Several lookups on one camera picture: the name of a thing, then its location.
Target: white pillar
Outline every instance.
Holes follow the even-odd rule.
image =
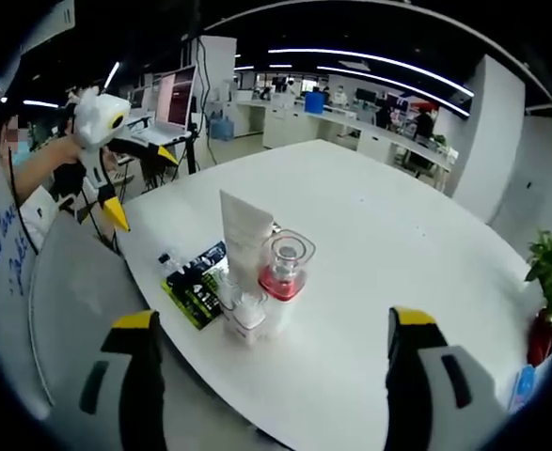
[[[524,83],[486,55],[473,78],[470,118],[445,194],[488,223],[512,174],[522,132]]]
[[[252,89],[255,87],[255,77],[257,74],[252,70],[244,70],[241,74],[242,76],[242,89]]]
[[[552,117],[525,117],[512,179],[491,227],[522,257],[537,230],[552,232]]]
[[[209,85],[211,92],[208,100],[216,99],[219,93],[219,87],[224,81],[233,81],[234,62],[236,55],[236,38],[223,38],[219,36],[201,36],[200,40],[204,44],[198,45],[197,40],[192,43],[192,64],[198,65],[197,79],[194,86],[194,95],[197,98],[198,106],[200,95],[202,93],[202,83],[204,83],[205,93]],[[206,57],[207,75],[204,70],[204,58]]]

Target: white cabinet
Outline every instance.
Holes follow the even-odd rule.
[[[305,113],[286,111],[286,144],[304,143],[318,138],[320,120]]]
[[[263,146],[265,148],[280,148],[286,146],[286,110],[268,107],[265,110],[265,129],[263,131]]]
[[[380,163],[393,164],[395,148],[392,141],[376,133],[361,132],[357,153],[366,155]]]
[[[263,130],[263,108],[228,101],[223,105],[223,114],[233,122],[235,138]]]

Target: black stand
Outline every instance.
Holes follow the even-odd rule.
[[[185,155],[188,160],[188,174],[197,172],[197,159],[194,155],[194,136],[185,140]]]
[[[197,159],[194,154],[194,142],[198,138],[198,125],[195,122],[192,122],[192,114],[188,120],[188,132],[192,134],[188,139],[185,140],[185,155],[188,160],[188,174],[192,175],[197,172]]]

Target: white wall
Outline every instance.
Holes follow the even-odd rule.
[[[434,134],[444,134],[447,143],[456,151],[460,152],[462,146],[462,133],[466,121],[454,115],[447,108],[439,107],[438,115],[434,121]]]
[[[209,95],[209,100],[211,100],[216,98],[221,82],[224,80],[231,81],[234,78],[236,39],[223,38],[219,36],[201,36],[200,39],[202,40],[202,43],[207,51],[207,72],[209,73],[209,82],[211,84],[211,94]],[[205,92],[208,84],[204,73],[204,52],[202,47],[197,45],[196,40],[192,45],[192,64],[196,64],[197,47],[199,49],[198,71],[194,86],[194,95],[197,97],[197,101],[200,102],[200,95],[202,93],[202,83],[200,82],[200,78],[204,82]]]
[[[525,117],[512,178],[491,227],[522,257],[552,231],[552,118]]]
[[[353,100],[355,91],[360,89],[367,89],[372,92],[390,92],[396,96],[400,96],[403,91],[388,86],[378,85],[376,83],[369,82],[367,80],[361,80],[357,78],[343,77],[341,75],[330,74],[328,75],[330,86],[330,92],[333,93],[339,88],[339,85],[343,86],[344,93],[347,95],[349,101]]]
[[[445,193],[489,223],[508,185],[522,132],[525,86],[486,55],[474,76],[470,118]]]
[[[239,76],[242,77],[241,89],[252,89],[255,87],[257,74],[252,70],[243,70],[239,72]]]
[[[26,53],[48,39],[75,27],[75,0],[63,0],[33,29],[23,43],[22,53]]]

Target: white table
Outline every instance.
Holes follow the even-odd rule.
[[[268,101],[239,101],[237,102],[238,105],[246,106],[250,108],[265,108],[266,111],[269,108],[274,108],[277,110],[282,110],[281,107],[273,106]],[[299,116],[303,117],[312,117],[319,120],[325,120],[328,122],[332,122],[335,124],[339,124],[343,127],[349,127],[355,130],[360,131],[361,137],[359,142],[359,147],[357,151],[359,153],[363,153],[364,155],[367,155],[369,157],[372,157],[381,163],[392,163],[392,159],[394,157],[394,148],[391,148],[390,144],[395,144],[396,146],[400,146],[402,148],[405,148],[409,150],[410,152],[416,153],[417,155],[425,158],[431,163],[434,163],[446,171],[450,172],[451,170],[451,164],[447,160],[447,156],[436,152],[435,150],[432,150],[431,148],[426,148],[424,146],[421,146],[420,144],[416,143],[415,141],[412,141],[409,138],[406,138],[405,136],[401,136],[399,134],[393,133],[391,131],[385,130],[381,127],[377,127],[375,125],[371,125],[367,122],[362,122],[360,120],[357,120],[356,117],[348,117],[342,112],[348,112],[347,110],[341,110],[339,108],[331,108],[332,110],[338,111],[338,113],[333,113],[330,111],[324,110],[323,113],[320,115],[316,115],[313,113],[307,113],[305,112],[305,108],[303,106],[294,106],[293,108],[286,110],[285,113],[287,115],[290,114],[297,114]],[[283,124],[289,124],[290,121],[284,121]],[[306,122],[301,122],[301,127],[307,129],[308,124]],[[290,136],[289,131],[277,131],[280,135],[288,135]],[[315,135],[315,132],[308,131],[309,135]],[[372,147],[370,146],[370,141],[372,139],[380,140],[381,143],[379,146]]]
[[[161,252],[195,257],[223,238],[219,189],[317,245],[290,329],[252,349],[225,335],[222,319],[198,332],[161,288]],[[499,397],[524,363],[525,261],[444,195],[348,149],[267,150],[125,210],[132,231],[118,234],[119,247],[167,335],[230,406],[297,451],[383,448],[391,305],[433,315],[491,373]]]

